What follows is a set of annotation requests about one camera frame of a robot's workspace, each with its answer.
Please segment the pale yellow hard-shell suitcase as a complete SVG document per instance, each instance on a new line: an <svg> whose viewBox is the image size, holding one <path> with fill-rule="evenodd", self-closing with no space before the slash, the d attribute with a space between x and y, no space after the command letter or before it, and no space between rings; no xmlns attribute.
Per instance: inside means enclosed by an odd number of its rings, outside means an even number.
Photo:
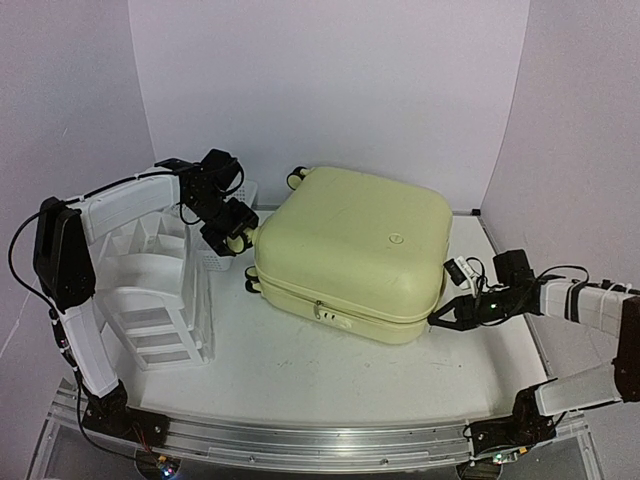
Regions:
<svg viewBox="0 0 640 480"><path fill-rule="evenodd" d="M440 193L336 167L298 167L253 232L245 288L272 306L390 345L425 330L446 287L453 212Z"/></svg>

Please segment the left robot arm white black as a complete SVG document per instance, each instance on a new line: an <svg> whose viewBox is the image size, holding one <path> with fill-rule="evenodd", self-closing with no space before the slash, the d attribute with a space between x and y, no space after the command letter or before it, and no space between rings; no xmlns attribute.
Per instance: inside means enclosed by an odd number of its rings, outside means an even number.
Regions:
<svg viewBox="0 0 640 480"><path fill-rule="evenodd" d="M56 329L61 352L95 397L121 387L94 316L97 277L90 246L142 217L184 207L196 217L204 242L220 257L252 245L257 214L235 198L244 169L232 154L212 149L198 162L169 158L138 174L76 198L50 197L36 214L33 268Z"/></svg>

